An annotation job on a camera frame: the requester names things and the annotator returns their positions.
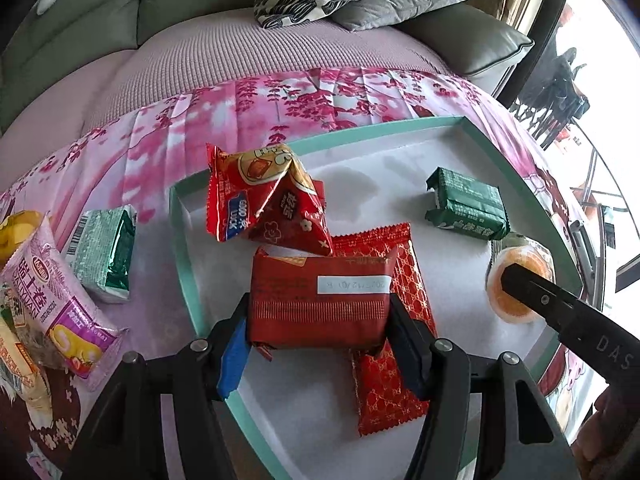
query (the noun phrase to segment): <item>red snack package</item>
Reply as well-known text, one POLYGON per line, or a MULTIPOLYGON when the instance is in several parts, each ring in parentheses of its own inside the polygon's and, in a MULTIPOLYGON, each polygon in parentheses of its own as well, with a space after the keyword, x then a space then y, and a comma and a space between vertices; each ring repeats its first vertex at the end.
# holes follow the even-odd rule
MULTIPOLYGON (((391 292, 398 295, 412 319, 426 322, 435 335, 436 327, 411 242, 409 224, 334 237, 337 256, 379 256, 394 246, 398 247, 399 252, 391 292)), ((352 364, 360 413, 360 435, 388 430, 425 414, 429 403, 421 402, 402 386, 398 365, 388 341, 376 357, 354 351, 352 364)))
POLYGON ((246 232, 251 240, 332 254, 319 197, 302 163, 285 144, 229 154, 207 145, 211 178, 207 231, 219 242, 246 232))
POLYGON ((398 249, 379 257, 273 257, 257 250, 249 341, 273 348, 363 348, 384 341, 398 249))

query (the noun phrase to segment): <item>sofa armrest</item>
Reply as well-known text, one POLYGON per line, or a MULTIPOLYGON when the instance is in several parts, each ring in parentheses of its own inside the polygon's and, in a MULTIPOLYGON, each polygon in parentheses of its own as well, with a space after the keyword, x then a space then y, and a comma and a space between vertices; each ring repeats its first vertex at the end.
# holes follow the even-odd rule
MULTIPOLYGON (((501 80, 534 45, 513 27, 464 3, 427 12, 396 27, 431 47, 453 72, 471 82, 501 80)), ((489 93, 495 90, 481 88, 489 93)))

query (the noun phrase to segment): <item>barcode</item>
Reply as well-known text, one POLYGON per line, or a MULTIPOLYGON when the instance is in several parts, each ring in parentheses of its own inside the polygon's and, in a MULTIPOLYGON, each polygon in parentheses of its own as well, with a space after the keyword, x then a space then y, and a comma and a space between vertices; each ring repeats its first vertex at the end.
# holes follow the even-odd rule
POLYGON ((69 247, 66 250, 66 254, 69 254, 70 256, 74 256, 76 254, 76 251, 78 250, 78 244, 80 243, 80 238, 82 237, 82 232, 84 232, 84 228, 86 227, 86 222, 88 219, 88 216, 83 216, 78 222, 76 230, 74 231, 74 235, 71 237, 71 242, 69 242, 69 247))
POLYGON ((2 378, 7 381, 17 393, 21 393, 22 381, 20 380, 20 377, 9 370, 2 359, 0 359, 0 376, 2 376, 2 378))

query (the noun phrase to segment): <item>snack package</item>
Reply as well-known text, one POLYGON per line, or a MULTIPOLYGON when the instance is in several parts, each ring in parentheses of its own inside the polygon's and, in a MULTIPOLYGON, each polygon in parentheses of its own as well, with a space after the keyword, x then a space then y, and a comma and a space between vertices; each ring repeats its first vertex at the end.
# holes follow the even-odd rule
POLYGON ((97 300, 123 303, 129 299, 136 216, 132 205, 87 211, 66 242, 65 261, 97 300))
POLYGON ((24 345, 0 318, 0 378, 12 387, 30 411, 37 413, 40 427, 53 424, 51 392, 44 370, 38 368, 24 345))
POLYGON ((497 187, 455 171, 437 168, 427 179, 435 190, 436 208, 425 218, 441 229, 451 229, 482 240, 500 240, 509 221, 497 187))
POLYGON ((56 249, 49 219, 27 238, 2 272, 34 325, 65 357, 69 369, 94 388, 103 378, 98 362, 112 364, 122 340, 94 305, 56 249))
MULTIPOLYGON (((380 256, 398 247, 398 259, 391 292, 398 295, 412 319, 423 320, 431 333, 436 327, 431 315, 422 275, 411 241, 409 224, 379 227, 363 233, 334 237, 337 256, 380 256)), ((388 430, 423 416, 429 405, 402 386, 398 365, 386 341, 382 352, 371 356, 362 351, 352 354, 353 378, 358 400, 360 435, 388 430)))
POLYGON ((0 270, 18 246, 40 225, 40 222, 42 222, 41 213, 21 211, 8 216, 0 223, 0 270))
POLYGON ((380 256, 269 256, 258 248, 248 338, 271 348, 380 346, 397 248, 380 256))
POLYGON ((9 328, 18 336, 37 364, 58 370, 66 368, 65 359, 60 355, 53 341, 35 326, 33 319, 25 313, 20 298, 8 283, 0 285, 0 309, 3 317, 5 312, 8 313, 11 319, 11 322, 8 322, 9 328))
POLYGON ((505 248, 495 256, 492 254, 492 264, 486 278, 489 305, 508 323, 529 323, 540 316, 502 290, 502 273, 509 265, 520 264, 546 280, 555 282, 554 261, 549 250, 531 238, 514 234, 504 241, 506 243, 501 246, 505 248))
POLYGON ((314 182, 285 144, 229 154, 207 145, 207 231, 330 256, 331 235, 314 182))

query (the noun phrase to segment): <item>green tray edge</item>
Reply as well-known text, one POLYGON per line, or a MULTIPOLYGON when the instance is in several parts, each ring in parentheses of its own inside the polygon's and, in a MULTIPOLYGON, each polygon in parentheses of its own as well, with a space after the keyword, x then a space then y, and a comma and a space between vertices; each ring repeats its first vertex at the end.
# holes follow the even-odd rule
MULTIPOLYGON (((505 156, 498 150, 498 148, 483 134, 469 119, 464 116, 446 116, 446 117, 426 117, 417 119, 408 119, 402 121, 393 121, 389 123, 376 124, 377 128, 373 133, 370 131, 372 124, 367 126, 359 126, 356 128, 350 128, 347 130, 339 130, 336 132, 329 132, 326 134, 319 134, 314 137, 307 137, 305 139, 294 140, 289 143, 289 146, 297 155, 306 155, 307 153, 318 152, 321 150, 328 150, 341 146, 344 144, 351 144, 353 142, 360 142, 361 140, 377 139, 379 137, 385 137, 388 135, 408 132, 412 130, 422 128, 438 128, 442 126, 460 126, 464 132, 473 139, 476 144, 485 152, 486 155, 496 164, 496 166, 507 177, 511 184, 519 191, 525 194, 525 196, 532 197, 535 200, 537 206, 542 208, 542 204, 533 195, 533 192, 524 183, 521 176, 517 173, 511 163, 505 158, 505 156)), ((180 204, 180 195, 189 194, 195 192, 203 187, 207 187, 209 182, 209 170, 204 170, 199 173, 195 173, 182 179, 171 186, 169 191, 169 213, 170 221, 172 225, 172 242, 174 246, 174 255, 176 261, 176 269, 178 272, 178 280, 180 281, 180 288, 184 297, 184 302, 187 306, 187 311, 191 317, 191 322, 195 329, 196 334, 199 337, 205 337, 209 334, 211 327, 206 323, 204 317, 204 310, 200 304, 200 295, 198 294, 198 287, 193 277, 193 270, 191 269, 191 261, 189 259, 189 253, 187 249, 186 238, 184 235, 184 221, 182 219, 182 207, 180 204)), ((575 273, 575 287, 579 293, 582 288, 582 280, 578 274, 575 264, 568 250, 564 246, 564 241, 560 237, 560 234, 549 222, 550 227, 553 229, 555 236, 559 240, 559 246, 564 248, 562 260, 558 266, 566 267, 570 264, 568 269, 571 269, 575 273)), ((534 380, 538 382, 546 368, 549 366, 551 359, 558 350, 559 342, 558 338, 552 339, 551 343, 543 351, 540 359, 530 368, 530 373, 534 380)), ((275 453, 265 440, 262 432, 257 427, 256 423, 249 414, 244 402, 237 391, 232 392, 229 398, 226 400, 226 405, 233 414, 238 426, 242 433, 246 437, 250 446, 255 451, 256 455, 267 468, 269 473, 276 480, 292 480, 287 473, 284 466, 280 463, 275 453)), ((461 468, 467 466, 476 456, 478 448, 477 442, 471 442, 465 440, 465 446, 463 449, 462 459, 460 461, 461 468)))

